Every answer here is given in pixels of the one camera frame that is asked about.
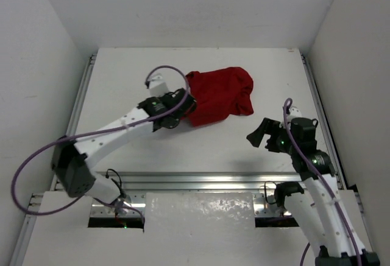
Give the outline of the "red t-shirt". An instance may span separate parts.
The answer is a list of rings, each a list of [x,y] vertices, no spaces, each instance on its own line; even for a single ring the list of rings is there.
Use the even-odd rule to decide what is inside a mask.
[[[250,116],[254,113],[250,99],[254,81],[243,68],[192,71],[186,78],[190,93],[197,102],[196,109],[188,115],[192,126],[220,122],[230,115]]]

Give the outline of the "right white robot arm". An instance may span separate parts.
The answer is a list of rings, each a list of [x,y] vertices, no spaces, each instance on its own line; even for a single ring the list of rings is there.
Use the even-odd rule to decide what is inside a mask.
[[[317,120],[304,117],[285,124],[264,118],[247,140],[259,147],[268,135],[268,151],[291,157],[301,181],[278,184],[274,198],[304,232],[315,265],[380,265],[377,253],[367,250],[350,224],[330,157],[317,148],[317,125]]]

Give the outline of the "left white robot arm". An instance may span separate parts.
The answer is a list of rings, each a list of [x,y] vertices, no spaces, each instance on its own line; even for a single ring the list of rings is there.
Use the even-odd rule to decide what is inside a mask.
[[[183,88],[149,97],[98,131],[58,139],[52,169],[68,197],[86,195],[113,206],[125,199],[126,194],[117,181],[96,173],[94,166],[136,138],[161,128],[176,128],[196,106],[195,98]]]

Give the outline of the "aluminium rail frame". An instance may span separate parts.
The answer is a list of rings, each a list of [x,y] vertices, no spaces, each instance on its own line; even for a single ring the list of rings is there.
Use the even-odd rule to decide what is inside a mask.
[[[254,148],[246,136],[264,117],[282,120],[287,98],[305,117],[322,117],[298,49],[102,48],[80,87],[78,133],[124,116],[148,95],[144,80],[155,67],[171,89],[181,73],[245,69],[254,81],[251,116],[229,116],[199,128],[182,122],[106,157],[98,172],[122,173],[124,187],[144,209],[140,228],[92,228],[90,214],[105,208],[85,197],[75,204],[53,183],[25,240],[24,265],[306,265],[307,239],[298,227],[258,228],[261,200],[276,183],[296,181],[288,155]]]

